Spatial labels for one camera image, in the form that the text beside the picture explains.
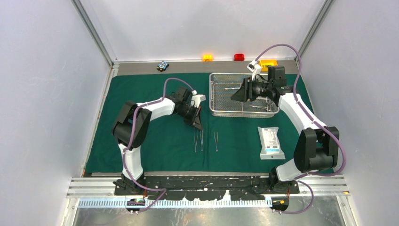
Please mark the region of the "steel spatula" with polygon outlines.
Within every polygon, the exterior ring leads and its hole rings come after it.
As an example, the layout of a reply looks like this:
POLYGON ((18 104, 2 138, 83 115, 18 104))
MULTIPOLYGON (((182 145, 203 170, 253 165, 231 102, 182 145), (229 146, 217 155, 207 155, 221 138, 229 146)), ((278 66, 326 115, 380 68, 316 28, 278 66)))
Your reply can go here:
POLYGON ((202 152, 203 152, 203 142, 204 142, 204 129, 200 131, 200 144, 202 152))

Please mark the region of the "thin steel tweezers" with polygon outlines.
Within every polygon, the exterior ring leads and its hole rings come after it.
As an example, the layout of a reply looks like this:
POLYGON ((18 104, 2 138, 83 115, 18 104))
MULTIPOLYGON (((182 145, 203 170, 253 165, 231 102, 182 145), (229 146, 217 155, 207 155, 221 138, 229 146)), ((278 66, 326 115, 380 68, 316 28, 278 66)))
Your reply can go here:
POLYGON ((218 132, 214 132, 215 151, 218 152, 218 132))

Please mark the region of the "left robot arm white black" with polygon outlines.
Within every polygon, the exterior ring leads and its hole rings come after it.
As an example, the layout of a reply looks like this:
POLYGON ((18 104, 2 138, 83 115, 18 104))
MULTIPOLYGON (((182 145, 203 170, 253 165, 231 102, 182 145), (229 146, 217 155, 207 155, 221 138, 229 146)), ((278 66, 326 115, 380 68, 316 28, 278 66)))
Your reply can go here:
POLYGON ((201 124, 200 104, 206 96, 195 90, 179 87, 177 92, 145 103, 127 101, 112 128, 112 135, 116 138, 122 157, 121 182, 116 186, 138 195, 144 190, 141 165, 141 145, 145 141, 149 125, 153 120, 163 116, 177 114, 184 123, 203 131, 201 124))

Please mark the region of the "white paper packet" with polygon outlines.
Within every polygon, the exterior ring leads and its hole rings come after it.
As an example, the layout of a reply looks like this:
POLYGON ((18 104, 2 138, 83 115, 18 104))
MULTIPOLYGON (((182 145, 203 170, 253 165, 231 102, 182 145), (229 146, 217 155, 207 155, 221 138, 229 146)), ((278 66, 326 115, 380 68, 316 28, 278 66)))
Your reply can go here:
POLYGON ((284 160, 285 154, 281 149, 278 138, 278 127, 258 127, 262 149, 261 160, 284 160))

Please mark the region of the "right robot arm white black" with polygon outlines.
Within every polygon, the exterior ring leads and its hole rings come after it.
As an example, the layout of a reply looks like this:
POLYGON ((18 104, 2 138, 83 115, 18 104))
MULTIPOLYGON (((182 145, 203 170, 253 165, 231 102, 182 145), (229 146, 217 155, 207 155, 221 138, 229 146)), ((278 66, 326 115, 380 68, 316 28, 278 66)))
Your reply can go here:
POLYGON ((307 173, 334 168, 338 162, 338 129, 326 126, 302 102, 296 86, 287 84, 283 66, 269 66, 267 78, 260 75, 262 68, 257 63, 249 63, 247 67, 252 75, 243 80, 231 100, 252 102, 267 97, 289 117, 299 133, 293 159, 272 168, 269 189, 281 193, 307 173))

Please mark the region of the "green surgical cloth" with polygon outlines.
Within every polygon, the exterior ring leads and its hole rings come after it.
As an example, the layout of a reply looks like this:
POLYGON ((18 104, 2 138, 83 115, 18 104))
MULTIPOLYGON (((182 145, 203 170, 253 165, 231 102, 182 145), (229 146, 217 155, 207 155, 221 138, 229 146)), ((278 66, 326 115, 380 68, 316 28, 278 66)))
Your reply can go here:
MULTIPOLYGON (((121 173, 121 153, 112 128, 127 101, 143 103, 171 95, 179 87, 192 86, 198 93, 209 94, 208 73, 181 73, 116 76, 110 83, 95 138, 86 164, 87 173, 121 173)), ((271 118, 215 117, 209 102, 201 103, 204 129, 203 152, 198 134, 194 150, 195 128, 173 114, 153 120, 141 147, 144 171, 211 171, 268 173, 273 167, 291 160, 299 138, 284 112, 271 118), (284 160, 261 160, 258 127, 278 127, 284 160), (218 152, 214 132, 218 132, 218 152)))

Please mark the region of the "metal mesh tray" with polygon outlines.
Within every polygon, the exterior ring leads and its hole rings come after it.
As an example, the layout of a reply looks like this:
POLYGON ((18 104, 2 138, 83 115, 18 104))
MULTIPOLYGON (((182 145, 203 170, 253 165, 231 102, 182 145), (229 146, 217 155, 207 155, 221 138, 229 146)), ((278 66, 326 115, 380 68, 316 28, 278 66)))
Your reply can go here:
POLYGON ((233 101, 230 97, 237 91, 224 88, 240 88, 249 73, 211 73, 209 75, 209 109, 213 116, 238 118, 271 118, 279 112, 273 101, 266 97, 258 97, 253 102, 233 101), (269 106, 272 112, 249 107, 269 106))

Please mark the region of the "long steel forceps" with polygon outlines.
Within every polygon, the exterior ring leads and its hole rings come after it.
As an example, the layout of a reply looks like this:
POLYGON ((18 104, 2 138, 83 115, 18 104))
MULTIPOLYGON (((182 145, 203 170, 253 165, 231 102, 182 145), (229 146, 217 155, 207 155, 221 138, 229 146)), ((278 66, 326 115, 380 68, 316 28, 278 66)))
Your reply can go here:
POLYGON ((194 150, 195 150, 195 153, 197 152, 197 146, 198 146, 198 132, 195 129, 194 130, 194 150))

